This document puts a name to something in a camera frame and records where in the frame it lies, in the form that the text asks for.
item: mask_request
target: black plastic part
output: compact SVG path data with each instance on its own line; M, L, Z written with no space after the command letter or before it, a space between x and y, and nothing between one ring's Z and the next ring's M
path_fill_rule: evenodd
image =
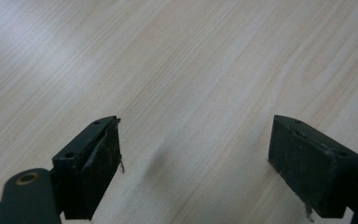
M0 224L61 223L49 172L32 169L11 177L0 202Z
M358 154L300 120L275 116L268 160L319 216L343 217Z
M91 219L121 162L116 116L98 119L53 157L51 171L66 219Z

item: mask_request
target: wood grain surface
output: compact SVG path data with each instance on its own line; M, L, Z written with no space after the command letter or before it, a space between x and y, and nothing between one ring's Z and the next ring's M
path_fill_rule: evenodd
M91 223L310 223L266 160L275 114L358 152L358 1L0 1L0 197L118 115Z

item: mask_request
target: screw hole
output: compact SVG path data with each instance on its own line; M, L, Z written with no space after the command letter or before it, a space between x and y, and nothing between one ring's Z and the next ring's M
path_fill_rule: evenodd
M65 154L65 158L73 158L75 156L75 153L73 153L73 152L68 152L68 153L66 153Z
M38 173L29 173L26 175L22 175L16 180L16 184L19 186L31 184L32 182L36 181L38 177Z

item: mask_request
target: wooden table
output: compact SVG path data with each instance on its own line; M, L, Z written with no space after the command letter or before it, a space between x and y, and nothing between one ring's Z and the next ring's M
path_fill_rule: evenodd
M0 196L118 115L91 223L310 223L266 160L275 114L358 152L358 1L0 1Z

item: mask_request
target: light wooden surface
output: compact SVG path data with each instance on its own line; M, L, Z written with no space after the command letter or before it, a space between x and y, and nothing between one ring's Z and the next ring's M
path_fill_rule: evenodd
M0 196L118 115L126 173L91 223L309 223L274 114L358 152L358 1L0 1Z

